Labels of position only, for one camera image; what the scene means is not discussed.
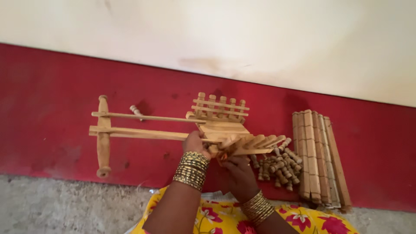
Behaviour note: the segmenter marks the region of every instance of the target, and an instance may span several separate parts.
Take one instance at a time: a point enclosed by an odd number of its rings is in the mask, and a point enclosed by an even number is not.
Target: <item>yellow floral fabric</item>
[[[130,234],[149,234],[141,227],[166,191],[162,188],[152,196],[143,218]],[[201,199],[193,227],[194,234],[255,234],[256,231],[241,211],[238,202],[215,202]],[[276,212],[301,234],[357,234],[345,219],[295,205],[280,205]]]

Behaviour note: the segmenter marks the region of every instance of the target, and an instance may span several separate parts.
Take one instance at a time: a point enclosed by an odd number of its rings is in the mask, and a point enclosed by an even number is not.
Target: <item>wooden bullock cart model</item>
[[[248,116],[244,111],[249,110],[245,107],[245,101],[241,100],[236,105],[234,98],[229,99],[221,96],[216,102],[216,96],[210,95],[205,100],[205,93],[200,92],[198,99],[194,99],[193,112],[186,113],[186,119],[145,116],[132,106],[130,109],[134,113],[119,114],[108,111],[107,97],[99,97],[98,112],[92,112],[92,116],[98,117],[97,126],[89,127],[89,135],[97,136],[97,154],[99,169],[97,176],[100,178],[108,177],[111,172],[109,167],[110,160],[110,137],[131,137],[147,139],[171,139],[184,141],[188,134],[179,132],[163,132],[144,129],[112,127],[110,119],[112,117],[123,117],[140,120],[162,120],[180,121],[195,123],[198,129],[204,133],[203,143],[207,144],[208,151],[217,159],[224,159],[228,156],[265,154],[273,151],[277,143],[286,139],[284,135],[275,136],[264,135],[254,136],[243,126],[244,116]]]

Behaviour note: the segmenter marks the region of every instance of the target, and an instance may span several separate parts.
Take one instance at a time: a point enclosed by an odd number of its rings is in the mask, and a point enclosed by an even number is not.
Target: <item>pink flower print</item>
[[[212,222],[221,223],[223,220],[218,217],[218,214],[215,213],[211,207],[202,207],[201,214],[208,219],[208,221],[212,224]]]

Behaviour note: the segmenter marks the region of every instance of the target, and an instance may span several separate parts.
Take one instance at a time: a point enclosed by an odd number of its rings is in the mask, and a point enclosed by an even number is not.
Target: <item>gold bangle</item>
[[[185,152],[176,169],[174,181],[187,184],[199,191],[205,182],[209,160],[197,152]]]
[[[258,192],[250,201],[241,205],[243,213],[255,225],[260,225],[275,211],[274,207],[263,196],[263,193]]]

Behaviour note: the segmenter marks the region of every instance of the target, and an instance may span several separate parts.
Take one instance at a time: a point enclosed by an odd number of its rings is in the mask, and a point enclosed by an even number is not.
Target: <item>wooden rod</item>
[[[114,137],[165,139],[165,140],[179,140],[179,141],[184,141],[188,137],[188,133],[181,133],[181,132],[163,132],[163,131],[153,131],[153,130],[123,128],[123,127],[99,127],[99,126],[89,127],[90,136],[95,136],[101,132],[109,133],[110,136],[114,136]],[[202,142],[210,143],[210,144],[220,144],[223,141],[202,139]]]
[[[182,119],[182,118],[147,116],[147,115],[130,115],[130,114],[120,114],[120,113],[108,113],[108,112],[92,112],[91,115],[94,116],[94,117],[121,117],[121,118],[129,118],[129,119],[178,121],[178,122],[189,122],[189,123],[199,123],[199,124],[207,123],[206,120],[200,120],[200,119]]]

